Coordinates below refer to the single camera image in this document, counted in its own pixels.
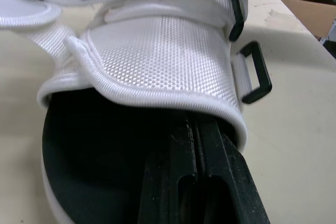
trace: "black plastic buckle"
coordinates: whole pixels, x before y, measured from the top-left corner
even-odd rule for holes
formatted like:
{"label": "black plastic buckle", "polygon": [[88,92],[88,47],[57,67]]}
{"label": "black plastic buckle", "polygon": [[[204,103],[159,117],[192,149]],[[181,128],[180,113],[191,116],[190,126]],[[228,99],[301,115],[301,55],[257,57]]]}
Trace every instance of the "black plastic buckle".
{"label": "black plastic buckle", "polygon": [[240,51],[240,53],[245,57],[248,57],[252,54],[254,66],[256,68],[259,80],[259,87],[253,90],[251,93],[245,95],[242,99],[243,103],[251,104],[260,100],[272,90],[272,82],[267,71],[260,44],[258,42],[250,42]]}
{"label": "black plastic buckle", "polygon": [[233,13],[235,15],[236,23],[234,24],[231,30],[229,40],[232,42],[235,42],[243,32],[245,21],[244,21],[243,13],[241,12],[242,9],[240,8],[239,0],[231,0],[231,2],[232,2]]}

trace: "white velcro tab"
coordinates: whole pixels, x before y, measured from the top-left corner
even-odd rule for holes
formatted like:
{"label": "white velcro tab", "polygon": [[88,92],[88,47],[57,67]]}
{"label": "white velcro tab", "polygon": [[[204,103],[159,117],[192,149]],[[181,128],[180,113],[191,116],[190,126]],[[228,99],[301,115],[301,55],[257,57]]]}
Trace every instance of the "white velcro tab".
{"label": "white velcro tab", "polygon": [[152,16],[105,24],[66,41],[107,99],[219,116],[236,129],[239,150],[245,146],[246,127],[221,28]]}
{"label": "white velcro tab", "polygon": [[0,29],[32,28],[49,24],[61,8],[36,0],[0,0]]}

